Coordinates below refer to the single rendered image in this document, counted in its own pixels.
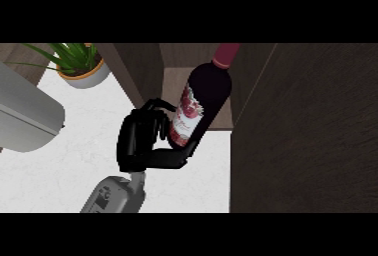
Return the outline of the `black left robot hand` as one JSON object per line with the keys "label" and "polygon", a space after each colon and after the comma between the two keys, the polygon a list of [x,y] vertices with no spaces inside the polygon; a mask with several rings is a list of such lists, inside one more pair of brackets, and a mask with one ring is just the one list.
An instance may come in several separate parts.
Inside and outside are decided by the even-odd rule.
{"label": "black left robot hand", "polygon": [[162,109],[175,111],[166,101],[149,99],[123,118],[116,141],[120,172],[143,172],[147,168],[180,169],[193,155],[197,141],[191,141],[181,149],[153,148],[156,138],[168,138],[168,116]]}

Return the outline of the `dark wine bottle red cap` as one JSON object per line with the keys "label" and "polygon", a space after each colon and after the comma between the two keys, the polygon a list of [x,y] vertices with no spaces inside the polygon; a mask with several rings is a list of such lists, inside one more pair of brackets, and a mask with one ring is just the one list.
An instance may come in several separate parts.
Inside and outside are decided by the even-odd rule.
{"label": "dark wine bottle red cap", "polygon": [[182,150],[199,142],[231,92],[228,68],[239,43],[221,43],[209,62],[190,72],[169,123],[168,144]]}

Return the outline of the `dark brown cabinet door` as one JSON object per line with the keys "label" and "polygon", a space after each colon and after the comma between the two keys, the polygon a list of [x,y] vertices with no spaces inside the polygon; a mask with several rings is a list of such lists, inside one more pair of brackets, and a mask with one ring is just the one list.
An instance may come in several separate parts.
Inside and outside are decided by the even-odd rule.
{"label": "dark brown cabinet door", "polygon": [[244,44],[230,75],[231,212],[378,212],[378,43]]}

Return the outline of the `brown wooden cabinet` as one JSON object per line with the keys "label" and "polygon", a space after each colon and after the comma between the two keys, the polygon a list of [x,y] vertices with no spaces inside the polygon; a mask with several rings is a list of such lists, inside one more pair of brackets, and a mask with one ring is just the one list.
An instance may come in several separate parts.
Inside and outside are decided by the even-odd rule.
{"label": "brown wooden cabinet", "polygon": [[[95,43],[119,86],[135,108],[159,97],[172,105],[193,68],[212,59],[216,43]],[[231,131],[250,92],[262,75],[273,43],[240,45],[228,74],[231,94],[209,126],[211,131]]]}

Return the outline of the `green plant in white pot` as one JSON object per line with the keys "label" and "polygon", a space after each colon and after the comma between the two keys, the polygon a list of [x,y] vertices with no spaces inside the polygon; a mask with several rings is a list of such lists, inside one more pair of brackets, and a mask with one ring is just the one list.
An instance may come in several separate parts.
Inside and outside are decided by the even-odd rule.
{"label": "green plant in white pot", "polygon": [[19,62],[19,65],[53,70],[70,87],[92,88],[107,78],[110,70],[92,43],[48,43],[55,55],[29,43],[23,43],[23,46],[53,62],[55,67],[24,62]]}

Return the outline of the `grey rounded appliance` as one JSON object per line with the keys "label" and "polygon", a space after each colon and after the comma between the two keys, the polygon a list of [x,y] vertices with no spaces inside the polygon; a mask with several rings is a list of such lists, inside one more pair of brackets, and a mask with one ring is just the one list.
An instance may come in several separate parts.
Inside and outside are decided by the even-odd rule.
{"label": "grey rounded appliance", "polygon": [[57,136],[63,123],[60,103],[0,62],[0,147],[36,150]]}

